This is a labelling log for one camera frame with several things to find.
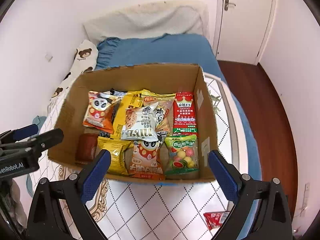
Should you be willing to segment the cardboard milk box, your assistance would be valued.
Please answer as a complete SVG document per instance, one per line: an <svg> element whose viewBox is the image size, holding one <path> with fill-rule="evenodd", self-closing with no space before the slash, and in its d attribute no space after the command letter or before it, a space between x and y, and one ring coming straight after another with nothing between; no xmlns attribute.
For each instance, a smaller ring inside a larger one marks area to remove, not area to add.
<svg viewBox="0 0 320 240"><path fill-rule="evenodd" d="M57 118L63 141L50 160L80 170L111 153L107 178L125 182L213 181L212 98L196 64L144 64L87 72L69 87Z"/></svg>

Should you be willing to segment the yellow snack bag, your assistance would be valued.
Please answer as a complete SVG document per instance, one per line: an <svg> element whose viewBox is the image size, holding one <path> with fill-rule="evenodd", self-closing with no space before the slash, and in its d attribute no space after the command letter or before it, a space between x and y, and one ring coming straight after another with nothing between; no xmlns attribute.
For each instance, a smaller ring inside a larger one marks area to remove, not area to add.
<svg viewBox="0 0 320 240"><path fill-rule="evenodd" d="M121 139L111 139L105 137L97 138L97 152L108 150L111 155L111 164L108 174L118 176L128 176L125 165L125 150L130 146L131 141Z"/></svg>

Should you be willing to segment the yellow rice cracker bag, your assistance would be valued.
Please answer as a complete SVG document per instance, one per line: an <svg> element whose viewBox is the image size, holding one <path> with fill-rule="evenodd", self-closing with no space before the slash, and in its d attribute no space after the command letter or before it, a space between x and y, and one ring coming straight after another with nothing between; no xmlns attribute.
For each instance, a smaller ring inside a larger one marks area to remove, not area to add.
<svg viewBox="0 0 320 240"><path fill-rule="evenodd" d="M143 106L158 103L156 113L156 132L171 132L168 115L172 108L176 94L157 94L147 89L142 90L141 98L143 99Z"/></svg>

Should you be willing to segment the wall power outlet strip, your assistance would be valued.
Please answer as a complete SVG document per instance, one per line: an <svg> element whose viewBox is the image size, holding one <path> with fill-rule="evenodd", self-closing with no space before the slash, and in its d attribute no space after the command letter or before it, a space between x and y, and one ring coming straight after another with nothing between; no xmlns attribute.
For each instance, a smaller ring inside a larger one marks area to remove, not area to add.
<svg viewBox="0 0 320 240"><path fill-rule="evenodd" d="M300 215L299 215L300 217L305 216L305 212L308 207L309 192L310 192L310 183L306 183L305 187L304 187L302 207L301 207L301 211L300 211Z"/></svg>

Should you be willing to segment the red spicy snack packet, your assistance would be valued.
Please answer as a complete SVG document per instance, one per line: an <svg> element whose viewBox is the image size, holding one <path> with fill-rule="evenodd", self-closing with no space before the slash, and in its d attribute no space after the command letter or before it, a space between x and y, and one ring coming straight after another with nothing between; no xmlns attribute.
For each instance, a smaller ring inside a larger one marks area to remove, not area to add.
<svg viewBox="0 0 320 240"><path fill-rule="evenodd" d="M192 92L176 93L173 102L173 135L198 135Z"/></svg>

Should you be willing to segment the white diamond pattern blanket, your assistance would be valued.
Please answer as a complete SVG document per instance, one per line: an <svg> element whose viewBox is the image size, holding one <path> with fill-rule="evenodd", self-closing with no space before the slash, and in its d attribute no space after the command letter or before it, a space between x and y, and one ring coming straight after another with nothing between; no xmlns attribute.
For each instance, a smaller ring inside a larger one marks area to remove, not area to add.
<svg viewBox="0 0 320 240"><path fill-rule="evenodd" d="M248 153L241 121L233 121L236 102L222 80L205 74L215 96L218 148L241 172L248 171ZM205 212L232 207L216 181L207 183L126 183L104 179L87 208L109 239L211 239Z"/></svg>

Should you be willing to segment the yellow black biscuit pack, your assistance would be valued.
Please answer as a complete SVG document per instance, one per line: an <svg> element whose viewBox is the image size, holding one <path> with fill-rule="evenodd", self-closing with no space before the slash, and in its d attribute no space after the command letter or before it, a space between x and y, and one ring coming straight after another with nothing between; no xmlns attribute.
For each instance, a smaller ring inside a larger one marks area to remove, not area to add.
<svg viewBox="0 0 320 240"><path fill-rule="evenodd" d="M113 134L100 131L100 137L120 139L123 126L126 124L126 110L129 108L140 108L143 105L141 93L142 90L120 92L111 89L109 91L109 94L119 96L121 98L121 102L115 105L112 110L111 120L113 121Z"/></svg>

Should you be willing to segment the white walnut snack bag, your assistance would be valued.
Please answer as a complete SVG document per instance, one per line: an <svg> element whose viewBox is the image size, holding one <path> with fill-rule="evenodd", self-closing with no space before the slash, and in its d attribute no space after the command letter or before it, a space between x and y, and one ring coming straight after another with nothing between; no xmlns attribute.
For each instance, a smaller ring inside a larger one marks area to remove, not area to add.
<svg viewBox="0 0 320 240"><path fill-rule="evenodd" d="M156 113L158 103L152 105L129 108L126 110L126 124L121 132L121 140L157 141Z"/></svg>

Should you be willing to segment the watermelon candy bag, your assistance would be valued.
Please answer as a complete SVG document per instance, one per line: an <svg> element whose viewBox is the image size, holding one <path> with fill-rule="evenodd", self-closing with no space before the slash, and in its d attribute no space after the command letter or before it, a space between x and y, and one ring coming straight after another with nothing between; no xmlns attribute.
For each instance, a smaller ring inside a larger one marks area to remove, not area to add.
<svg viewBox="0 0 320 240"><path fill-rule="evenodd" d="M164 142L168 149L166 176L199 171L197 135L166 137Z"/></svg>

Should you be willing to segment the bear pattern pillow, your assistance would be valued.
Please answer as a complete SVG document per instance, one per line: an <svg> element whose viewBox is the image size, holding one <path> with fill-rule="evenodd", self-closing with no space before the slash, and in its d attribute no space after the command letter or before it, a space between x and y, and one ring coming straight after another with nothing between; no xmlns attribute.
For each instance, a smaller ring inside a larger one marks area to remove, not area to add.
<svg viewBox="0 0 320 240"><path fill-rule="evenodd" d="M98 50L96 45L89 40L83 40L76 49L76 54L70 71L57 87L50 101L55 101L62 93L68 90L79 75L95 70L97 58Z"/></svg>

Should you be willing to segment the small red snack packet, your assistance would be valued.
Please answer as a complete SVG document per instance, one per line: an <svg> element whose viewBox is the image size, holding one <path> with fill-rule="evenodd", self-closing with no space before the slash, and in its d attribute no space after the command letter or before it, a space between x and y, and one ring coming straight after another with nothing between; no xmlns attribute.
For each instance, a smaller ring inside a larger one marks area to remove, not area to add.
<svg viewBox="0 0 320 240"><path fill-rule="evenodd" d="M229 211L225 212L206 212L203 214L209 230L219 228L227 219Z"/></svg>

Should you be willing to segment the white headboard pillow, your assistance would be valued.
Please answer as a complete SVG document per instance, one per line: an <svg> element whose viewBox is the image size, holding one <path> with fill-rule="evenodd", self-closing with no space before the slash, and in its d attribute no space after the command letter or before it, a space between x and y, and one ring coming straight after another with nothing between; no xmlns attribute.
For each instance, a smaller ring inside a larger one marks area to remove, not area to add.
<svg viewBox="0 0 320 240"><path fill-rule="evenodd" d="M164 34L198 34L209 39L208 7L197 0L138 4L88 20L84 28L94 44L108 37L152 38Z"/></svg>

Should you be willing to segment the orange panda snack bag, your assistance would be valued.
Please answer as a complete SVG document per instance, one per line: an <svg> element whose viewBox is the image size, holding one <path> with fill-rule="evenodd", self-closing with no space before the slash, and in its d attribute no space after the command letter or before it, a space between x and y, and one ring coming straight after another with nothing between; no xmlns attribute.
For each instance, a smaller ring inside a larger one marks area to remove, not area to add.
<svg viewBox="0 0 320 240"><path fill-rule="evenodd" d="M82 124L85 127L96 128L103 132L113 133L111 121L114 106L121 101L121 97L104 92L89 91L88 107Z"/></svg>

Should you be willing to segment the dark red hawthorn packet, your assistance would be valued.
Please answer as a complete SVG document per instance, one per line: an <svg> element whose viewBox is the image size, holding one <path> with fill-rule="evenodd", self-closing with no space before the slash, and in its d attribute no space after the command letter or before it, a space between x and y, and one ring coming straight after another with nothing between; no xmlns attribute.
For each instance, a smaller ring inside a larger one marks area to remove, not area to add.
<svg viewBox="0 0 320 240"><path fill-rule="evenodd" d="M80 135L75 161L77 163L91 162L95 158L97 142L97 134L85 133Z"/></svg>

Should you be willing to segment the blue bed sheet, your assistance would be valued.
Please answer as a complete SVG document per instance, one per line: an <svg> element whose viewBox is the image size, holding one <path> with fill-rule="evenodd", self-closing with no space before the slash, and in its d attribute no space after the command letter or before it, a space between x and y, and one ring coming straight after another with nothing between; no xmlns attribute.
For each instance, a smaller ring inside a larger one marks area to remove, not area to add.
<svg viewBox="0 0 320 240"><path fill-rule="evenodd" d="M216 60L208 40L197 34L164 34L155 38L120 39L109 37L97 45L99 51L95 70L118 66L131 66L147 63L193 63L204 72L219 77L227 83L222 73L222 63ZM249 175L256 180L262 179L259 151L245 112L232 95L246 135ZM253 203L248 218L237 239L245 238L251 228L257 202Z"/></svg>

